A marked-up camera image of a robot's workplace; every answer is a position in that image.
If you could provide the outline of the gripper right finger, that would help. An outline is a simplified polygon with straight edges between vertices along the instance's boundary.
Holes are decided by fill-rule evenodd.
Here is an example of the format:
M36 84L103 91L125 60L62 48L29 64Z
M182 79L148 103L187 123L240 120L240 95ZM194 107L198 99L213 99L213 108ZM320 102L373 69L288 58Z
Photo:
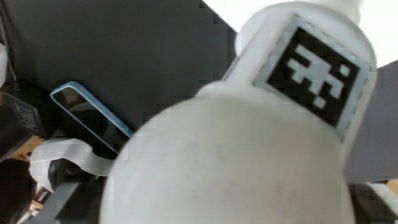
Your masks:
M398 224L398 194L384 183L350 185L356 224Z

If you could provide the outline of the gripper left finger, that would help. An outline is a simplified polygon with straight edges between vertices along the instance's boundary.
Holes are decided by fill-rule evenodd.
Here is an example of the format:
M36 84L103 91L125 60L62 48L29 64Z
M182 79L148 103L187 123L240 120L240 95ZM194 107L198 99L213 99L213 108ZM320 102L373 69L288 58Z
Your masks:
M78 181L64 182L59 185L38 215L23 224L61 224L57 217L80 185L82 183Z

